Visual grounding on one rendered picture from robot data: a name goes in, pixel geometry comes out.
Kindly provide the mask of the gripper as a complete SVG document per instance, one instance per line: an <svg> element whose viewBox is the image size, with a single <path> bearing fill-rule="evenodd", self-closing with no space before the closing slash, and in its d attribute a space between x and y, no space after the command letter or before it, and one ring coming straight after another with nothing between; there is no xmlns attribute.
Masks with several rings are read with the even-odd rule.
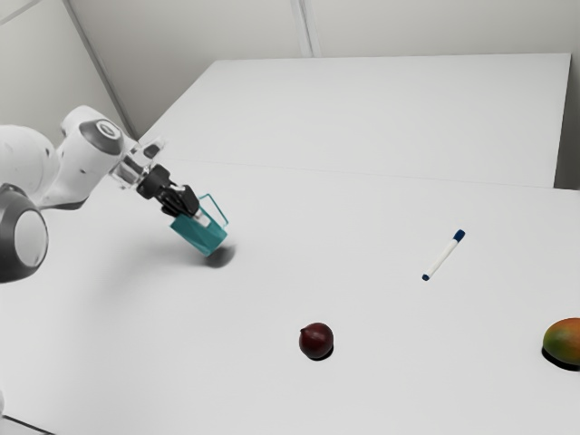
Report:
<svg viewBox="0 0 580 435"><path fill-rule="evenodd" d="M170 179L170 172L161 165L154 166L137 186L145 199L155 198L166 215L193 215L202 227L211 224L211 217L198 208L198 197L189 185L178 185Z"/></svg>

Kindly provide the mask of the teal faceted mug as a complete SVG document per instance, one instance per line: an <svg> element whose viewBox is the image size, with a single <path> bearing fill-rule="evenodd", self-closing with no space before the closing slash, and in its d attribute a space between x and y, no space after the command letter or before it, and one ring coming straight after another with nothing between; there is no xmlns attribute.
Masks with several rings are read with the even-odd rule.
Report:
<svg viewBox="0 0 580 435"><path fill-rule="evenodd" d="M179 215L170 224L170 228L195 247L203 256L211 256L227 238L226 227L229 221L221 207L211 194L199 198L199 207L210 217L208 227L198 225L192 217Z"/></svg>

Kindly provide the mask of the dark red onion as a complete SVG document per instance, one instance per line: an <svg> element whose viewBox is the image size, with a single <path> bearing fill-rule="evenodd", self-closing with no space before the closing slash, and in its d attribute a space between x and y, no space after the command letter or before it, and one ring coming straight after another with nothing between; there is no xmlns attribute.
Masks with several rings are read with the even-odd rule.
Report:
<svg viewBox="0 0 580 435"><path fill-rule="evenodd" d="M298 344L307 358L320 360L334 348L334 333L327 324L312 323L300 329Z"/></svg>

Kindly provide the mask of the white marker with blue cap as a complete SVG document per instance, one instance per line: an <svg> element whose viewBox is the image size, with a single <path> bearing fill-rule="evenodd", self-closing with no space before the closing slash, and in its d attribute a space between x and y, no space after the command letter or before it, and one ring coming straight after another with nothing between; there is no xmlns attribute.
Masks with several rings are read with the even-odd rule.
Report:
<svg viewBox="0 0 580 435"><path fill-rule="evenodd" d="M446 261L446 259L450 256L450 254L455 250L455 248L459 245L462 239L465 237L466 232L463 229L458 229L454 234L453 238L450 242L444 247L435 261L424 271L421 276L421 279L425 282L430 281L435 273L439 270L442 264Z"/></svg>

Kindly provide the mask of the orange green mango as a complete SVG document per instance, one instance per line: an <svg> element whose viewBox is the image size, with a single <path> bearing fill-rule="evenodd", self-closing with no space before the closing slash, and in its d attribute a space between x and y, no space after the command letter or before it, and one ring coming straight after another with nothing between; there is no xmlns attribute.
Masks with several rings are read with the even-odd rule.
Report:
<svg viewBox="0 0 580 435"><path fill-rule="evenodd" d="M544 334L543 348L562 363L580 365L580 317L550 325Z"/></svg>

